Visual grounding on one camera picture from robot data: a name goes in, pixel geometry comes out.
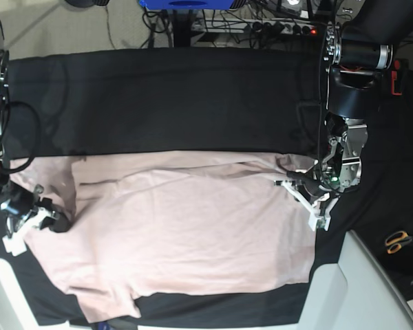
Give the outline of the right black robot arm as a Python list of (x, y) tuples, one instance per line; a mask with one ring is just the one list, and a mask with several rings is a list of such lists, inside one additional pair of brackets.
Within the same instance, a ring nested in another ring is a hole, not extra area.
[[(4, 49), (4, 35), (0, 21), (0, 211), (6, 215), (6, 235), (2, 241), (8, 254), (19, 256), (27, 251), (24, 237), (31, 229), (49, 228), (55, 232), (62, 232), (70, 228), (70, 221), (51, 199), (41, 197), (43, 193), (41, 185), (37, 184), (34, 190), (30, 191), (10, 179), (11, 174), (25, 170), (33, 162), (41, 145), (41, 120), (29, 104), (10, 100), (8, 62), (9, 51)], [(14, 107), (25, 107), (34, 116), (34, 146), (24, 164), (17, 168), (6, 168), (3, 165), (5, 153), (3, 139)]]

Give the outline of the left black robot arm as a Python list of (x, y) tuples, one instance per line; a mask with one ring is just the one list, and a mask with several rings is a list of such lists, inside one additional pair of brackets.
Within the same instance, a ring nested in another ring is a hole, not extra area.
[(311, 230), (327, 230), (339, 198), (361, 181), (366, 116), (378, 109), (384, 87), (401, 95), (396, 49), (413, 32), (413, 1), (364, 1), (350, 21), (337, 18), (336, 1), (319, 56), (319, 130), (326, 150), (307, 172), (287, 171), (280, 182), (309, 212)]

